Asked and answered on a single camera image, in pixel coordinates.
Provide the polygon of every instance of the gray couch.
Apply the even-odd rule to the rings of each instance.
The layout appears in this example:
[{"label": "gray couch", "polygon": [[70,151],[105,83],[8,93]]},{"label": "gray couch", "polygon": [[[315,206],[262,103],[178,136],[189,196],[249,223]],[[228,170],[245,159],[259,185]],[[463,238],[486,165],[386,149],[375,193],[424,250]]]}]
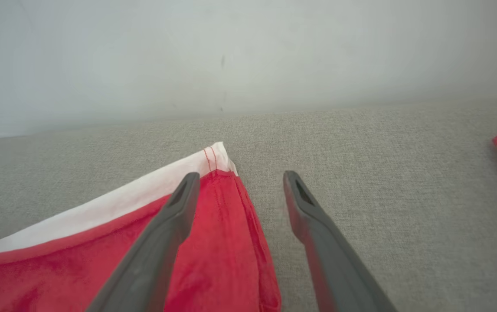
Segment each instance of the gray couch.
[{"label": "gray couch", "polygon": [[224,141],[286,311],[316,310],[296,170],[401,312],[497,311],[497,100],[139,123],[0,139],[0,238]]}]

